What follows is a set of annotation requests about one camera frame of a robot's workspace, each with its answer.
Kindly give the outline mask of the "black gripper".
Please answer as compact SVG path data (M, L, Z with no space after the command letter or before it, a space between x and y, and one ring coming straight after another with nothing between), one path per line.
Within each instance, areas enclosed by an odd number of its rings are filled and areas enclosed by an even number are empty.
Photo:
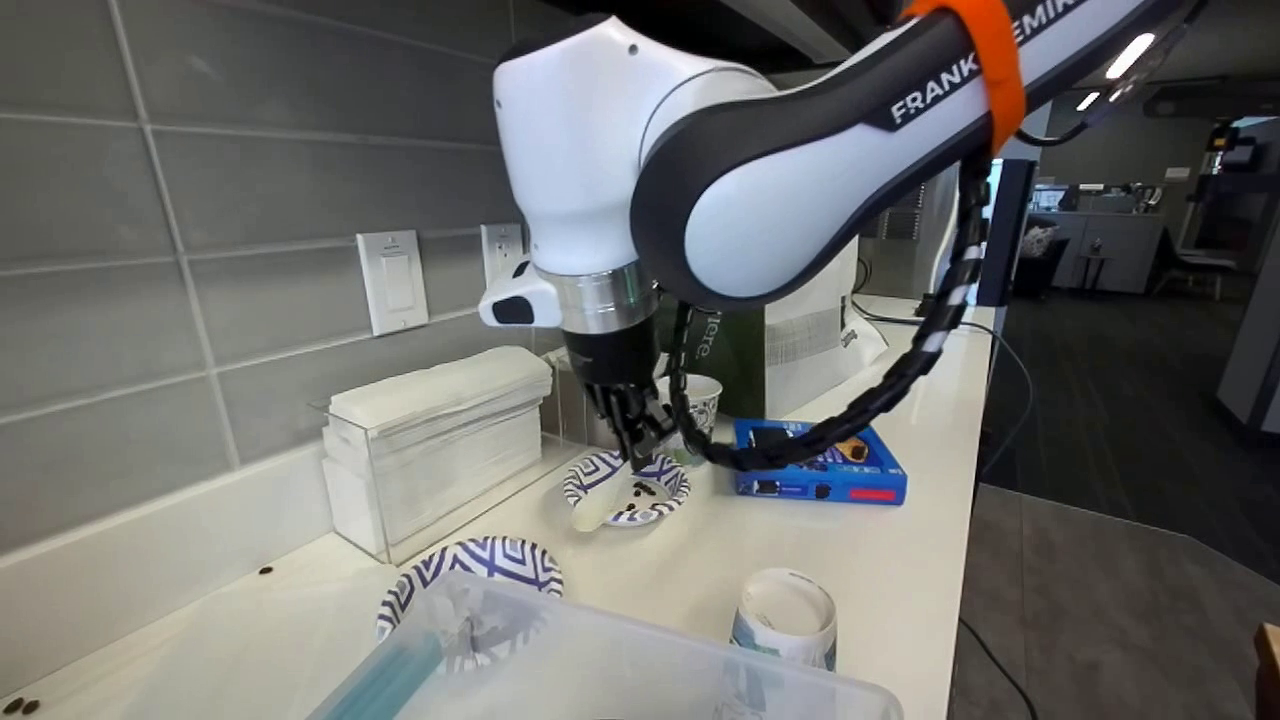
M645 466L674 433L671 410L663 403L646 403L657 365L651 324L605 337L569 332L565 342L570 370L578 375L590 409L606 418L618 457L632 466Z

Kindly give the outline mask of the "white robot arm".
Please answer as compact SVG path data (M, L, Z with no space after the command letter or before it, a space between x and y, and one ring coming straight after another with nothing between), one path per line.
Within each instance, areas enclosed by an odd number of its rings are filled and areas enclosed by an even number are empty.
M618 457L663 438L721 466L807 459L897 409L945 352L979 279L987 159L1023 115L1091 75L1188 0L909 0L831 72L779 86L669 46L617 16L520 46L490 112L529 270L478 314L556 329ZM793 438L730 447L682 401L682 314L760 309L805 287L864 221L960 167L956 239L909 352L877 388Z

